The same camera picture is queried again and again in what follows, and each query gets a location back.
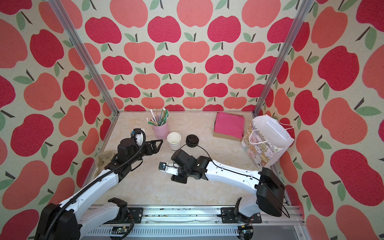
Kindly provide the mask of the white patterned gift bag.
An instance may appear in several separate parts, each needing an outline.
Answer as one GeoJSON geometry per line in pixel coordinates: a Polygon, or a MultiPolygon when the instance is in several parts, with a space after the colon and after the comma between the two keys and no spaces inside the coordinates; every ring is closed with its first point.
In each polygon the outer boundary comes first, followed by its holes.
{"type": "Polygon", "coordinates": [[[268,115],[255,117],[245,130],[241,146],[259,170],[269,168],[295,141],[288,133],[293,128],[268,115]]]}

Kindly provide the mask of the white paper coffee cup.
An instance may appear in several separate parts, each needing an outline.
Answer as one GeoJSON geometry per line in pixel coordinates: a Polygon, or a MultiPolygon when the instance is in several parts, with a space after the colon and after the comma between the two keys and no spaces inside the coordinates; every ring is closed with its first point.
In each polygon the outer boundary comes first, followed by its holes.
{"type": "Polygon", "coordinates": [[[176,183],[180,183],[180,184],[186,184],[187,180],[188,180],[187,177],[182,177],[182,176],[173,175],[171,177],[171,181],[176,182],[176,183]]]}

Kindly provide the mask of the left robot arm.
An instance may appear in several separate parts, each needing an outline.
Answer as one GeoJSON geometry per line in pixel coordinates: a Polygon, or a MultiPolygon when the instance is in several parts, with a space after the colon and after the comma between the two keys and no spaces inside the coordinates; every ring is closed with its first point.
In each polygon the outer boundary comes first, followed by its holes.
{"type": "Polygon", "coordinates": [[[111,198],[103,206],[88,212],[89,207],[105,192],[120,183],[144,156],[157,154],[163,140],[142,140],[140,136],[124,139],[105,169],[89,184],[59,204],[48,204],[42,210],[36,240],[80,240],[97,227],[111,223],[130,223],[135,219],[126,201],[111,198]]]}

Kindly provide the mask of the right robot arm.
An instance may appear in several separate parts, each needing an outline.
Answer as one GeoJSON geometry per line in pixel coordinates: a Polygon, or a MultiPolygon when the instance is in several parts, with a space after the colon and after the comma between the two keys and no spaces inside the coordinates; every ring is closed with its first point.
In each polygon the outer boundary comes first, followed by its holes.
{"type": "Polygon", "coordinates": [[[290,217],[283,204],[285,185],[271,169],[250,171],[219,163],[209,156],[195,158],[179,149],[171,157],[173,163],[160,163],[159,170],[171,175],[176,183],[186,184],[188,178],[225,183],[252,194],[248,198],[238,198],[233,216],[237,222],[250,223],[251,218],[261,212],[273,217],[290,217]]]}

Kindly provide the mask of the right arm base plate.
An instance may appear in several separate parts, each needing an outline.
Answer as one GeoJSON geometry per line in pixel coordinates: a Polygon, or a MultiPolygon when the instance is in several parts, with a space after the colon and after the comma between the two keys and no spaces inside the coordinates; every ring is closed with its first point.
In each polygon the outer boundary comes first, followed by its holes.
{"type": "Polygon", "coordinates": [[[241,214],[235,207],[232,208],[221,208],[220,214],[218,217],[222,219],[223,224],[235,224],[235,223],[244,223],[244,224],[261,224],[262,218],[259,213],[253,215],[252,217],[246,217],[241,214]]]}

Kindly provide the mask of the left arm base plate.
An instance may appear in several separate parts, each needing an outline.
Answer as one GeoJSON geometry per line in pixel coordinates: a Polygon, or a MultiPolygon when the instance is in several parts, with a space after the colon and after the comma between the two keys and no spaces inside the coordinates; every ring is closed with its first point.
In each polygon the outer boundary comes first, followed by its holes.
{"type": "Polygon", "coordinates": [[[110,224],[135,223],[140,224],[143,216],[143,208],[120,208],[115,219],[110,224]]]}

